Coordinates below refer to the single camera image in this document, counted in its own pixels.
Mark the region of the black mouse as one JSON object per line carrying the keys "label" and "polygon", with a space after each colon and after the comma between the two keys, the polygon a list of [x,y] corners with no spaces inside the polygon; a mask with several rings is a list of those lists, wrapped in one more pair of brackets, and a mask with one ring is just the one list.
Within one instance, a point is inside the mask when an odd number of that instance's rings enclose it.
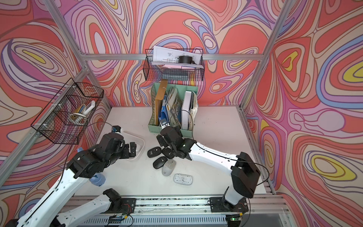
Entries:
{"label": "black mouse", "polygon": [[154,147],[147,151],[147,156],[149,158],[155,158],[162,153],[161,147]]}
{"label": "black mouse", "polygon": [[162,154],[167,157],[168,159],[173,159],[175,157],[174,152],[169,148],[163,148],[162,149]]}
{"label": "black mouse", "polygon": [[159,157],[153,162],[154,169],[160,169],[164,166],[164,164],[168,161],[168,158],[165,156]]}

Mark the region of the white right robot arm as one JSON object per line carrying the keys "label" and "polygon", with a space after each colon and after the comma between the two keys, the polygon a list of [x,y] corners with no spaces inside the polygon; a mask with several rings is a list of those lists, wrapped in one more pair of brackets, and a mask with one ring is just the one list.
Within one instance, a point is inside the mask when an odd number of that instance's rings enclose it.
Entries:
{"label": "white right robot arm", "polygon": [[157,140],[162,147],[171,149],[174,156],[208,164],[231,177],[232,185],[223,197],[209,199],[212,212],[241,212],[242,205],[248,208],[246,199],[253,198],[261,171],[247,153],[219,152],[194,139],[183,138],[180,129],[171,126],[162,129]]}

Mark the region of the black mouse front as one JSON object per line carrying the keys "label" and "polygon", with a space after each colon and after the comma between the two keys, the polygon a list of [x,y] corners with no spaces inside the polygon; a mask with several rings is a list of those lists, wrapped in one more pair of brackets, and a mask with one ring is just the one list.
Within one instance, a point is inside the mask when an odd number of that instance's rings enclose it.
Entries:
{"label": "black mouse front", "polygon": [[168,161],[168,158],[165,156],[159,157],[153,162],[154,169],[160,169],[164,166],[164,164]]}

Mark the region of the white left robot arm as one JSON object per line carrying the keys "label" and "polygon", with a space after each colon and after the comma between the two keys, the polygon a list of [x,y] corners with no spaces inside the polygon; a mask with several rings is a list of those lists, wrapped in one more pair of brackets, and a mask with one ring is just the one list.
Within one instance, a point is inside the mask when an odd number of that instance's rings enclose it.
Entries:
{"label": "white left robot arm", "polygon": [[125,145],[121,133],[110,132],[103,135],[99,144],[78,152],[40,201],[22,217],[8,221],[6,226],[76,227],[100,213],[131,214],[131,206],[112,188],[73,210],[60,212],[75,192],[96,173],[103,172],[117,160],[125,158]]}

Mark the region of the grey mouse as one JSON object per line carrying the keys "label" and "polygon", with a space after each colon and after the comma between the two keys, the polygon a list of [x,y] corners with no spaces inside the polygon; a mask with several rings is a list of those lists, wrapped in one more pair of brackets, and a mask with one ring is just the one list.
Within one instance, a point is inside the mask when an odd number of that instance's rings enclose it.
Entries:
{"label": "grey mouse", "polygon": [[166,161],[166,163],[162,167],[162,175],[163,176],[170,176],[176,166],[176,161],[173,159],[170,159]]}

